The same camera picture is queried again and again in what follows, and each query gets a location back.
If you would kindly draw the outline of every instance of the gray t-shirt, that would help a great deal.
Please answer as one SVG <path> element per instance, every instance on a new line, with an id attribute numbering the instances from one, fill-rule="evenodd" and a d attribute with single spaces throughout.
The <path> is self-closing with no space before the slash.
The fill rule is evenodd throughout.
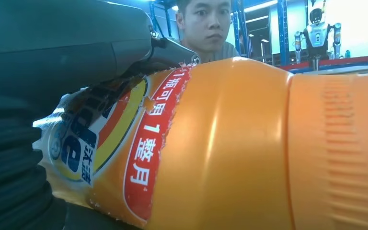
<path id="1" fill-rule="evenodd" d="M 173 40 L 174 42 L 177 42 L 178 44 L 181 44 L 181 41 L 179 39 L 172 38 L 172 37 L 170 37 L 169 39 Z M 238 57 L 238 56 L 240 55 L 238 51 L 236 51 L 235 47 L 229 42 L 224 42 L 222 49 L 214 53 L 211 61 L 219 61 L 219 60 L 223 60 L 223 59 L 227 59 L 231 57 L 232 58 Z"/>

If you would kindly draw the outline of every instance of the bottle label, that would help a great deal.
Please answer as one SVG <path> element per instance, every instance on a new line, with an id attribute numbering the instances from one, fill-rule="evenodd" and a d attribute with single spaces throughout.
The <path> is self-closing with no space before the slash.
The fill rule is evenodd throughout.
<path id="1" fill-rule="evenodd" d="M 138 227 L 146 224 L 161 149 L 192 67 L 134 84 L 117 80 L 93 86 L 48 117 L 54 121 L 50 161 L 91 206 Z"/>

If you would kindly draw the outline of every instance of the white robot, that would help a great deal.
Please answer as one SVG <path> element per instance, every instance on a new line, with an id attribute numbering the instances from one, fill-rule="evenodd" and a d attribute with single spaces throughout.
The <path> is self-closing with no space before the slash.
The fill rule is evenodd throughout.
<path id="1" fill-rule="evenodd" d="M 328 59 L 328 34 L 333 29 L 333 49 L 335 59 L 339 59 L 341 50 L 341 24 L 329 25 L 321 22 L 324 10 L 316 8 L 310 13 L 311 25 L 308 25 L 303 32 L 297 31 L 295 37 L 296 60 L 301 63 L 301 36 L 304 35 L 307 42 L 308 60 L 314 70 L 319 68 L 320 59 Z"/>

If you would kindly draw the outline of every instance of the orange detergent bottle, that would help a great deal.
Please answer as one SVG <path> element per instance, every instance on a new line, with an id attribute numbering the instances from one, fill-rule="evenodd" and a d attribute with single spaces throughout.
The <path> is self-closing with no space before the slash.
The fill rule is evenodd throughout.
<path id="1" fill-rule="evenodd" d="M 368 230 L 368 75 L 234 58 L 90 87 L 36 125 L 57 196 L 145 230 Z"/>

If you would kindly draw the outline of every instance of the yellow stripe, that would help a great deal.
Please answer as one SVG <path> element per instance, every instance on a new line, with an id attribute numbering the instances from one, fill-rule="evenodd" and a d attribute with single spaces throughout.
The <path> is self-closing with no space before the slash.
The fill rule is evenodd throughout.
<path id="1" fill-rule="evenodd" d="M 125 134 L 129 131 L 128 129 L 130 124 L 136 117 L 136 111 L 138 110 L 138 106 L 140 105 L 145 93 L 146 83 L 143 80 L 135 87 L 134 90 L 130 92 L 129 102 L 125 111 L 123 112 L 109 137 L 97 149 L 93 165 L 94 172 L 96 172 L 98 168 L 106 163 L 118 144 L 123 141 Z"/>

